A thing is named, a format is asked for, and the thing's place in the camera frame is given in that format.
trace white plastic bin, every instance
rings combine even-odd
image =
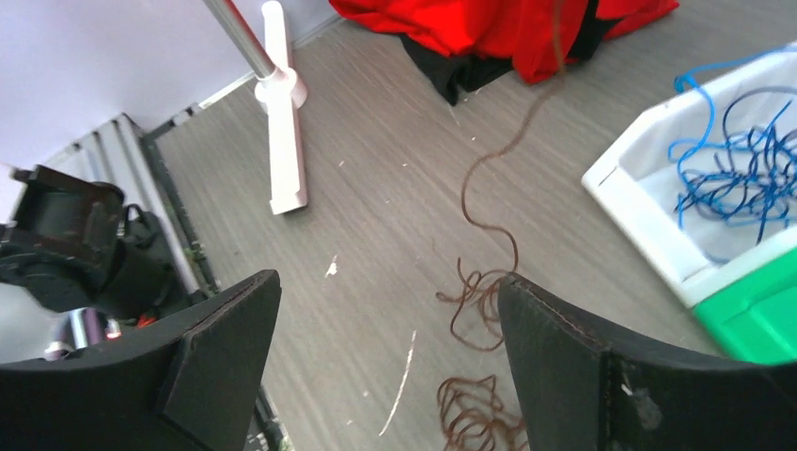
[[[719,121],[739,96],[757,87],[797,86],[797,53],[780,52],[742,66],[703,85],[716,111],[712,141],[722,141]],[[786,95],[764,94],[734,108],[729,122],[736,129],[766,126],[784,106]],[[722,288],[797,246],[797,228],[768,228],[756,246],[756,234],[721,222],[684,215],[677,222],[677,195],[683,192],[678,172],[667,159],[669,145],[699,138],[706,131],[709,105],[691,90],[639,116],[584,174],[582,183],[645,256],[687,307],[694,307]],[[797,129],[797,105],[778,119],[778,129]],[[726,264],[706,255],[722,253]]]

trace black cable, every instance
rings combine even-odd
[[[258,388],[258,397],[255,399],[255,422],[266,438],[269,450],[279,451],[279,446],[284,439],[282,429],[276,422],[276,414],[269,404],[262,384]]]
[[[131,219],[131,213],[135,213],[135,219]],[[123,236],[130,240],[135,247],[146,249],[155,241],[156,234],[152,223],[149,221],[144,211],[138,204],[129,204],[125,206],[122,222]],[[131,224],[136,221],[141,225],[141,234],[135,235]]]

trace gray wooden floor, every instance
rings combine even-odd
[[[790,0],[695,0],[605,45],[570,74],[520,148],[477,172],[477,218],[512,230],[526,277],[572,303],[686,348],[717,352],[580,185],[645,108],[692,66],[783,43]],[[511,378],[502,351],[448,334],[437,290],[506,267],[508,243],[468,226],[467,166],[503,146],[544,86],[514,74],[450,109],[396,38],[344,23],[300,49],[306,210],[269,210],[265,116],[245,86],[159,145],[221,284],[278,269],[284,295],[265,381],[298,450],[440,450],[435,392],[449,376]],[[337,273],[327,275],[332,262]],[[388,430],[411,338],[409,378]]]

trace metal cylinder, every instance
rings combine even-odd
[[[252,28],[243,19],[243,16],[232,3],[232,0],[204,0],[205,5],[213,13],[216,21],[233,42],[243,57],[252,67],[252,71],[260,78],[266,78],[274,72],[274,63],[260,45]]]
[[[72,327],[72,338],[74,339],[75,349],[79,350],[88,346],[88,337],[86,336],[86,326],[83,323],[82,308],[70,312],[70,325]]]
[[[85,309],[83,323],[84,328],[86,329],[86,339],[88,340],[88,346],[96,345],[97,343],[105,341],[104,328],[102,327],[102,321],[100,320],[100,315],[97,314],[97,310],[94,310],[91,307]]]

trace white stand foot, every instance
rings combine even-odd
[[[276,71],[259,80],[255,97],[269,117],[272,212],[282,214],[307,205],[305,159],[296,111],[307,99],[307,87],[296,70],[290,68],[290,42],[282,5],[271,0],[261,11],[265,22],[265,49]]]

